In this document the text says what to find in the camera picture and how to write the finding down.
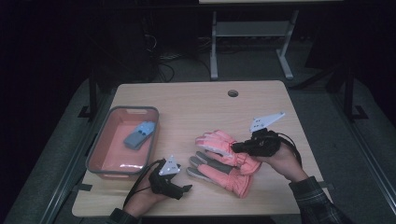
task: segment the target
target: pink glove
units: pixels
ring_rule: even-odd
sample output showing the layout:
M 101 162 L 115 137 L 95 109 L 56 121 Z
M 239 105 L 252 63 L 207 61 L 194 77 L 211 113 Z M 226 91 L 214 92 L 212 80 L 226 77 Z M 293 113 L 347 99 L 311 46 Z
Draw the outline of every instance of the pink glove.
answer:
M 231 145 L 236 141 L 227 133 L 216 130 L 195 139 L 195 145 L 205 149 L 205 154 L 221 163 L 240 169 L 241 175 L 253 175 L 262 165 L 246 152 L 234 153 Z
M 232 166 L 212 160 L 204 155 L 200 157 L 207 161 L 201 161 L 198 157 L 190 157 L 190 163 L 196 168 L 187 168 L 187 174 L 217 184 L 228 191 L 235 193 L 239 198 L 246 198 L 252 183 L 251 175 L 241 175 L 239 170 Z

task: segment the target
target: human hand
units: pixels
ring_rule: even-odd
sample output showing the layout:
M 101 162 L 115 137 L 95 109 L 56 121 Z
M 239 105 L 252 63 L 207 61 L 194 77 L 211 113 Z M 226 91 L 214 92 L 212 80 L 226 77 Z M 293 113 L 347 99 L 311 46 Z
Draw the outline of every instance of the human hand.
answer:
M 156 194 L 152 192 L 149 183 L 149 176 L 151 173 L 152 171 L 149 171 L 146 174 L 137 187 L 135 194 L 122 209 L 133 217 L 138 218 L 143 216 L 156 203 L 169 198 L 163 194 Z
M 254 157 L 271 165 L 279 174 L 291 182 L 299 182 L 308 178 L 290 147 L 281 143 L 279 151 L 272 157 Z

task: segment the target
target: right hand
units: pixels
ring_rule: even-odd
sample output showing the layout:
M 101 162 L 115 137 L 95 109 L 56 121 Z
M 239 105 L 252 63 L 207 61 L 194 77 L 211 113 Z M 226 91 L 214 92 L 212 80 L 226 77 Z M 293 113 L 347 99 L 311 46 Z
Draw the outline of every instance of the right hand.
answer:
M 299 182 L 308 178 L 300 163 L 297 162 L 291 149 L 281 143 L 279 151 L 272 157 L 252 157 L 257 161 L 263 161 L 271 165 L 279 174 L 285 176 L 291 182 Z

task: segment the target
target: plastic tray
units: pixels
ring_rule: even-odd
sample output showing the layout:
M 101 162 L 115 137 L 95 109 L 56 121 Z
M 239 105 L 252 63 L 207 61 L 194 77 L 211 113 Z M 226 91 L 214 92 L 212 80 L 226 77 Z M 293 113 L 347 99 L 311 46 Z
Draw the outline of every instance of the plastic tray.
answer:
M 124 145 L 124 139 L 143 121 L 153 121 L 152 134 L 138 150 Z M 148 165 L 158 132 L 159 112 L 151 106 L 116 106 L 112 108 L 96 137 L 87 169 L 104 179 L 130 179 Z

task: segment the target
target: sleeve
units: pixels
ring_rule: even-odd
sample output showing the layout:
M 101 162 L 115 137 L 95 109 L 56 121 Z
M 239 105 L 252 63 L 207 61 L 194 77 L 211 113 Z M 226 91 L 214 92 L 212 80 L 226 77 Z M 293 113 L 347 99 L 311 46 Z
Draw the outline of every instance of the sleeve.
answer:
M 327 198 L 314 176 L 290 183 L 304 224 L 353 223 Z
M 136 217 L 116 208 L 107 219 L 106 224 L 137 224 L 138 222 L 139 219 Z

